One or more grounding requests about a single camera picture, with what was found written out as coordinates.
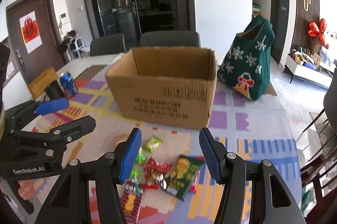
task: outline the cardboard box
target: cardboard box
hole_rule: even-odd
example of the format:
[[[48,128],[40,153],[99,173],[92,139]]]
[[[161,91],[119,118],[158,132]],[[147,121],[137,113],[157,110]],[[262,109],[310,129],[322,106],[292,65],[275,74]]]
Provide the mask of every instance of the cardboard box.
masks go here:
[[[198,130],[208,126],[216,84],[210,49],[133,48],[106,79],[126,118]]]

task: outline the gray chair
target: gray chair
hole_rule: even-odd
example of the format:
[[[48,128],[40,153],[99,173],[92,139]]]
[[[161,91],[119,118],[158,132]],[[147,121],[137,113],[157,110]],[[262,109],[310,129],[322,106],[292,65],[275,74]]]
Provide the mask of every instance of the gray chair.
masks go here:
[[[318,114],[318,116],[309,124],[309,126],[307,126],[307,128],[305,130],[303,130],[303,132],[300,134],[300,136],[297,138],[296,142],[300,139],[300,137],[304,134],[304,132],[312,125],[314,124],[318,118],[325,112],[327,119],[325,120],[324,123],[326,123],[326,125],[324,126],[324,128],[318,133],[321,134],[325,128],[330,124],[334,133],[337,133],[337,68],[335,69],[334,72],[334,76],[332,78],[332,82],[331,85],[328,89],[328,91],[326,92],[325,96],[324,96],[324,100],[323,100],[323,106],[324,109]],[[332,140],[332,138],[335,138],[336,135],[333,134],[323,145],[322,147],[311,157],[310,160],[314,159],[316,157],[316,155],[318,155],[323,149],[324,147],[328,144],[328,142],[330,140]]]
[[[90,56],[118,53],[126,53],[123,33],[97,38],[90,44]]]
[[[196,46],[200,37],[190,30],[165,30],[146,32],[140,37],[139,46]]]

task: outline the knitted bag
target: knitted bag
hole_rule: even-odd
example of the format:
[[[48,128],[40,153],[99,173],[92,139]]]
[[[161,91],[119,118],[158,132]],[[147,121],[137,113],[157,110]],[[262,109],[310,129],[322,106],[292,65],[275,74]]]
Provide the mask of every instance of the knitted bag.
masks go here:
[[[259,99],[270,80],[270,47],[275,34],[272,24],[262,15],[256,16],[238,33],[225,56],[218,78],[250,100]]]

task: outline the pepsi can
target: pepsi can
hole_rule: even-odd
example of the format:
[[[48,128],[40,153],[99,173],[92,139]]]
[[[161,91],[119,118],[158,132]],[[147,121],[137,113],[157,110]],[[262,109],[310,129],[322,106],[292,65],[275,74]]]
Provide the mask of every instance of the pepsi can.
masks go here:
[[[63,86],[68,97],[72,97],[77,93],[78,91],[77,86],[74,82],[74,79],[72,78],[71,74],[68,71],[61,74],[60,83]]]

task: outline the genrobot.ai logo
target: genrobot.ai logo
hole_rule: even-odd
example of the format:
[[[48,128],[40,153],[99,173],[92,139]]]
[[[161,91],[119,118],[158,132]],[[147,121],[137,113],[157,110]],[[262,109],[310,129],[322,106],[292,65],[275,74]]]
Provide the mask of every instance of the genrobot.ai logo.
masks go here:
[[[17,175],[17,174],[35,173],[35,172],[41,172],[41,171],[45,171],[43,166],[33,168],[33,169],[13,170],[13,173]]]

